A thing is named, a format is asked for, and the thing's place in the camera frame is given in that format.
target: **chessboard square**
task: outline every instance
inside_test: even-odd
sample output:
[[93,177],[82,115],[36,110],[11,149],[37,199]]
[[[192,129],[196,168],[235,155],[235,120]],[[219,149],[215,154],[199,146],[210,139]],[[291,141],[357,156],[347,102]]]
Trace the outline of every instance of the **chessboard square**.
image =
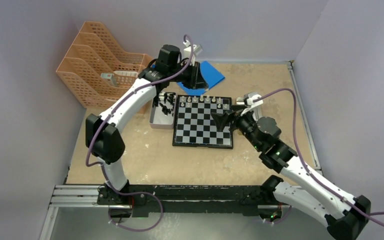
[[204,143],[204,138],[201,137],[201,136],[197,136],[197,137],[196,137],[196,143],[197,143],[197,144],[203,144],[203,143]]

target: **wooden tabletop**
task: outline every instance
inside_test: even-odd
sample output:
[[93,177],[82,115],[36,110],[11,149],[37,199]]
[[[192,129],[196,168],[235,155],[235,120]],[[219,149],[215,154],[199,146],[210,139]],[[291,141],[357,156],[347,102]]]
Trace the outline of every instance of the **wooden tabletop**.
[[[294,89],[285,64],[213,64],[225,80],[206,95],[242,97],[249,92],[265,95],[279,88]],[[175,83],[167,92],[185,94]],[[282,130],[280,139],[295,149],[292,135],[293,99],[288,92],[279,92],[264,100],[264,116],[272,117]],[[67,184],[102,184],[104,177],[98,166],[86,167],[85,119],[104,109],[88,108],[81,125],[71,159]],[[297,111],[296,134],[304,160],[314,166],[307,132],[301,111]],[[173,130],[152,129],[149,124],[150,107],[145,114],[136,114],[121,136],[126,145],[122,164],[131,184],[155,185],[261,185],[270,175],[258,158],[259,154],[237,131],[233,135],[233,149],[172,146]]]

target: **chessboard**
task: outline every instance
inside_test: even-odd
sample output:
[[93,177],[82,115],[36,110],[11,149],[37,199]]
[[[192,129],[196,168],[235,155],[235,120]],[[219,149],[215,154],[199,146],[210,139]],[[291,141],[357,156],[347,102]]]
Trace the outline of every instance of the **chessboard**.
[[219,132],[211,116],[211,113],[223,114],[231,107],[230,97],[178,95],[172,145],[233,149],[230,125]]

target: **blue cloth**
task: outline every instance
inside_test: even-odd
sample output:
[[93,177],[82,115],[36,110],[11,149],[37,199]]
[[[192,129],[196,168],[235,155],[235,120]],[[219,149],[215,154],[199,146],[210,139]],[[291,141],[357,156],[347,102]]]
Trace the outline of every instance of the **blue cloth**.
[[[217,69],[215,69],[209,62],[203,61],[200,65],[200,71],[201,75],[208,84],[208,89],[211,89],[218,83],[220,83],[222,80],[225,79],[225,76],[221,74]],[[181,89],[185,91],[187,95],[192,96],[201,96],[203,95],[206,90],[205,89],[188,89],[181,82],[177,83]]]

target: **table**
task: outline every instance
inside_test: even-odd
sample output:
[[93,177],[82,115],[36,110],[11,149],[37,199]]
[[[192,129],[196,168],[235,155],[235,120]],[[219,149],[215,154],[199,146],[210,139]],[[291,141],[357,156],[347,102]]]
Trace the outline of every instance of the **table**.
[[[294,89],[287,64],[213,64],[225,80],[206,94],[242,97],[249,92],[265,95],[279,88]],[[175,83],[167,92],[185,94]],[[295,149],[292,133],[293,99],[290,93],[279,92],[261,106],[264,116],[272,117],[282,130],[280,139]],[[98,166],[86,167],[85,119],[99,115],[104,109],[88,108],[73,151],[67,184],[102,184],[104,177]],[[152,129],[150,107],[145,114],[136,114],[121,136],[126,145],[122,164],[130,184],[151,185],[261,185],[276,172],[266,168],[259,154],[237,131],[233,149],[172,146],[173,130]],[[309,144],[298,106],[296,134],[304,160],[312,167],[315,159]]]

